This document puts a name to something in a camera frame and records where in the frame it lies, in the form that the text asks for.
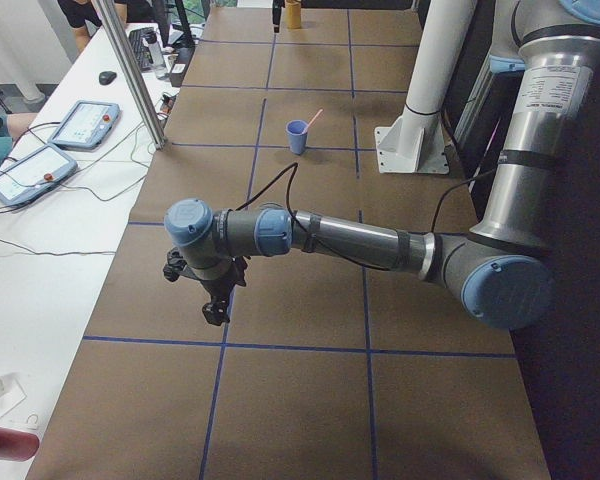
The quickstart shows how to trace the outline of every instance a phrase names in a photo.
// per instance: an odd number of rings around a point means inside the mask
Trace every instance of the black wire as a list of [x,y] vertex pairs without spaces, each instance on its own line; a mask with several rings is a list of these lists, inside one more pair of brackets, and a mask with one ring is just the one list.
[[[33,126],[33,127],[30,127],[30,128],[38,128],[38,127],[40,127],[40,126],[44,126],[44,125],[50,125],[50,124],[58,124],[58,123],[59,123],[59,122],[48,122],[48,123],[41,123],[41,124],[39,124],[39,125],[35,125],[35,126]],[[148,167],[147,165],[145,165],[144,163],[142,163],[142,162],[140,162],[140,161],[138,161],[138,160],[135,160],[135,159],[133,158],[133,153],[135,152],[135,150],[136,150],[136,148],[137,148],[137,143],[138,143],[138,132],[139,132],[139,130],[140,130],[140,128],[141,128],[141,127],[142,127],[142,125],[141,125],[141,124],[139,124],[137,127],[135,127],[134,129],[132,129],[132,130],[131,130],[131,131],[130,131],[130,132],[129,132],[129,133],[128,133],[128,134],[127,134],[127,135],[126,135],[126,136],[125,136],[123,139],[122,139],[122,140],[120,140],[120,141],[119,141],[119,142],[118,142],[116,145],[114,145],[114,146],[113,146],[113,147],[112,147],[110,150],[108,150],[107,152],[105,152],[105,153],[104,153],[104,154],[103,154],[103,155],[102,155],[100,158],[96,159],[96,160],[95,160],[93,163],[89,164],[89,165],[88,165],[88,166],[86,166],[85,168],[78,169],[78,170],[76,171],[76,173],[84,172],[84,171],[85,171],[85,170],[87,170],[88,168],[91,168],[91,167],[92,167],[92,166],[93,166],[95,163],[97,163],[97,162],[99,162],[100,160],[102,160],[102,159],[103,159],[105,156],[107,156],[107,155],[108,155],[109,153],[111,153],[111,152],[112,152],[114,149],[116,149],[118,146],[120,146],[120,144],[122,144],[122,142],[124,142],[124,141],[125,141],[127,138],[129,138],[129,137],[131,136],[131,134],[132,134],[132,133],[134,133],[134,132],[135,132],[135,134],[136,134],[136,135],[135,135],[135,142],[134,142],[134,148],[133,148],[133,150],[132,150],[132,152],[131,152],[131,155],[130,155],[130,159],[131,159],[131,161],[132,161],[132,162],[134,162],[134,163],[137,163],[138,165],[142,165],[143,167],[145,167],[145,168],[147,168],[147,169],[148,169],[149,167]],[[6,157],[5,159],[10,159],[10,160],[13,160],[13,161],[15,161],[15,162],[17,162],[17,161],[18,161],[17,159],[15,159],[15,158],[13,158],[13,157]],[[9,174],[9,172],[8,172],[8,171],[5,171],[5,170],[0,170],[0,173],[2,173],[3,175],[6,175],[7,177],[9,177],[11,180],[13,180],[13,181],[14,181],[16,184],[18,184],[18,185],[19,185],[19,186],[21,186],[21,187],[24,187],[24,188],[33,188],[33,187],[35,187],[35,186],[36,186],[36,185],[24,185],[24,184],[20,183],[20,182],[19,182],[19,181],[17,181],[15,178],[13,178],[13,177],[12,177],[12,176]],[[48,182],[48,183],[54,183],[54,184],[57,184],[57,185],[59,185],[59,186],[62,186],[62,187],[64,187],[64,188],[68,189],[68,190],[87,190],[88,192],[90,192],[90,193],[91,193],[91,194],[92,194],[92,195],[93,195],[95,198],[97,198],[97,199],[98,199],[98,200],[100,200],[101,202],[110,202],[111,200],[114,200],[115,198],[118,198],[120,195],[122,195],[122,194],[124,194],[124,193],[128,192],[129,190],[131,190],[133,187],[135,187],[135,186],[136,186],[138,183],[140,183],[140,182],[141,182],[142,180],[144,180],[145,178],[146,178],[146,175],[142,176],[141,178],[139,178],[138,180],[136,180],[135,182],[133,182],[131,185],[129,185],[128,187],[125,187],[123,190],[121,190],[120,192],[116,193],[115,195],[113,195],[112,197],[109,197],[109,198],[103,198],[103,197],[100,197],[100,196],[99,196],[99,195],[98,195],[98,194],[97,194],[97,193],[96,193],[94,190],[92,190],[92,189],[91,189],[91,188],[89,188],[89,187],[82,187],[82,186],[71,186],[71,185],[67,185],[67,184],[60,183],[59,181],[56,181],[56,180],[51,180],[51,181],[50,181],[50,182]],[[16,206],[11,206],[11,207],[10,207],[10,206],[3,206],[3,207],[0,207],[0,215],[1,215],[1,214],[4,214],[4,213],[11,213],[11,212],[15,212],[15,211],[17,211],[17,210],[21,210],[22,208],[24,208],[24,207],[26,207],[26,206],[30,205],[31,203],[32,203],[32,201],[29,201],[29,202],[25,202],[25,203],[23,203],[23,204],[19,204],[19,205],[16,205]]]
[[24,202],[24,203],[20,203],[18,205],[13,205],[13,206],[2,206],[2,207],[0,207],[0,215],[2,215],[4,213],[15,212],[17,210],[22,210],[29,204],[31,204],[31,202]]
[[11,245],[16,248],[20,248],[31,255],[50,255],[52,257],[66,257],[68,255],[115,255],[115,251],[113,250],[103,250],[103,251],[95,251],[95,252],[36,252],[28,247],[23,245],[18,245],[17,243],[10,242],[8,240],[3,240],[0,238],[0,243],[5,243],[7,245]]
[[91,195],[93,195],[94,197],[96,197],[101,202],[110,202],[111,200],[114,200],[114,199],[118,198],[123,193],[127,193],[129,190],[131,190],[133,187],[135,187],[138,183],[140,183],[141,181],[143,181],[146,177],[147,177],[146,175],[143,175],[138,180],[136,180],[135,182],[133,182],[131,185],[129,185],[128,187],[125,187],[123,190],[119,191],[118,193],[116,193],[115,195],[113,195],[112,197],[109,197],[109,198],[102,198],[101,196],[99,196],[95,191],[93,191],[89,187],[73,187],[73,186],[70,186],[70,185],[63,184],[63,183],[58,183],[58,185],[60,185],[63,188],[66,188],[68,190],[87,190],[89,193],[91,193]]
[[44,123],[39,123],[37,125],[30,126],[24,132],[22,132],[16,140],[14,140],[13,147],[15,147],[18,144],[18,142],[20,141],[20,139],[22,137],[24,137],[27,133],[31,133],[34,137],[36,137],[38,140],[40,140],[43,144],[46,143],[39,136],[37,136],[33,130],[36,128],[39,128],[39,127],[45,127],[45,126],[49,126],[49,125],[60,125],[60,122],[44,122]]
[[236,208],[235,210],[242,210],[244,208],[246,208],[247,206],[251,205],[253,202],[255,202],[258,198],[260,198],[262,196],[262,194],[264,194],[267,190],[269,190],[269,188],[271,188],[273,186],[273,184],[275,184],[278,180],[280,180],[280,178],[287,173],[289,170],[292,170],[291,175],[289,176],[289,180],[287,181],[287,190],[285,193],[285,202],[286,202],[286,207],[287,207],[287,212],[289,213],[289,215],[291,216],[291,226],[293,228],[293,225],[298,225],[298,227],[300,227],[300,229],[309,237],[311,237],[316,243],[318,243],[320,246],[322,246],[323,248],[329,250],[331,253],[333,253],[334,255],[336,255],[337,257],[342,258],[343,260],[346,260],[348,262],[354,263],[360,267],[363,268],[369,268],[371,270],[380,270],[383,272],[387,272],[389,271],[388,268],[384,268],[384,267],[378,267],[376,265],[370,265],[368,263],[363,263],[363,262],[359,262],[358,260],[355,260],[351,257],[348,257],[347,255],[339,252],[338,250],[336,250],[335,248],[331,247],[330,245],[328,245],[324,240],[321,240],[319,238],[317,238],[314,234],[309,233],[309,231],[304,227],[304,225],[302,225],[300,223],[300,221],[296,218],[296,214],[294,213],[293,209],[291,208],[291,185],[293,184],[293,179],[296,176],[296,173],[298,171],[298,162],[293,162],[292,164],[286,166],[285,168],[283,168],[269,183],[267,183],[262,189],[260,189],[260,191],[258,193],[256,193],[253,197],[249,198],[245,203],[243,203],[242,205],[240,205],[238,208]]
[[264,187],[262,187],[262,189],[258,193],[256,193],[253,197],[249,198],[245,203],[240,205],[235,210],[239,211],[239,210],[243,210],[243,209],[247,208],[249,205],[251,205],[253,202],[255,202],[258,198],[260,198],[262,196],[262,194],[264,194],[267,190],[269,190],[269,188],[271,188],[274,183],[276,183],[278,180],[280,180],[280,177],[282,177],[285,173],[287,173],[291,169],[294,170],[293,174],[291,175],[291,179],[290,179],[290,182],[292,182],[293,177],[295,176],[295,172],[296,172],[296,170],[298,170],[298,162],[293,162],[291,165],[288,165],[287,167],[283,168],[280,171],[280,173],[278,173],[273,178],[273,180],[271,180],[269,183],[267,183]]
[[449,187],[447,190],[445,190],[444,193],[440,196],[440,199],[438,200],[438,205],[436,206],[436,211],[433,215],[433,219],[431,220],[431,232],[433,233],[436,229],[436,222],[438,221],[438,215],[440,214],[440,208],[442,207],[442,202],[447,197],[447,195],[449,195],[449,193],[451,193],[456,188],[461,187],[462,185],[466,185],[466,184],[474,182],[476,180],[482,180],[483,178],[487,178],[488,176],[493,175],[493,173],[495,173],[495,171],[496,171],[496,169],[494,168],[492,170],[489,170],[488,172],[481,173],[479,175],[475,175],[475,176],[465,180],[464,182],[460,182],[452,187]]

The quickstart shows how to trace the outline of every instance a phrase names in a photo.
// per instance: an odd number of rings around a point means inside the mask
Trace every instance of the brown table surface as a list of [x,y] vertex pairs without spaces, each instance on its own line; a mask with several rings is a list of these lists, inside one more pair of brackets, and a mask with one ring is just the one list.
[[[549,478],[508,333],[445,290],[293,251],[252,259],[219,328],[163,279],[183,198],[235,208],[297,161],[294,208],[422,232],[461,179],[378,173],[415,14],[302,14],[274,36],[268,9],[212,10],[28,479]],[[293,155],[284,125],[319,108]],[[474,222],[455,190],[438,230]]]

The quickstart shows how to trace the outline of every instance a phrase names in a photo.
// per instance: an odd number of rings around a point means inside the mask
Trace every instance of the label sticker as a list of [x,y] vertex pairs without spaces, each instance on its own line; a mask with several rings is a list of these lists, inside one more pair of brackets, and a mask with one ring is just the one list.
[[513,113],[547,112],[573,116],[580,107],[590,77],[588,68],[569,65],[532,68],[522,79]]

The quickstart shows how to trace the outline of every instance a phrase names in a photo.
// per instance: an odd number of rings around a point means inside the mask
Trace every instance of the computer mouse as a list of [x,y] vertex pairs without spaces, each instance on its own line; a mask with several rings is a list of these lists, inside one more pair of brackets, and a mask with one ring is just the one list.
[[116,79],[117,76],[118,74],[116,72],[106,70],[104,72],[100,72],[100,75],[98,76],[98,81],[100,82],[100,85],[109,85]]

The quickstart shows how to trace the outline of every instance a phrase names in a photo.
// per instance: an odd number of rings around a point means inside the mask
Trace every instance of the sticker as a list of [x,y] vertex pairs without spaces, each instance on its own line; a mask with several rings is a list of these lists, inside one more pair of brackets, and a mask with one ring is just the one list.
[[0,397],[0,419],[13,410],[27,396],[18,381],[11,375],[0,377],[5,381],[7,393]]
[[591,79],[591,70],[551,65],[527,70],[513,113],[544,112],[576,115]]

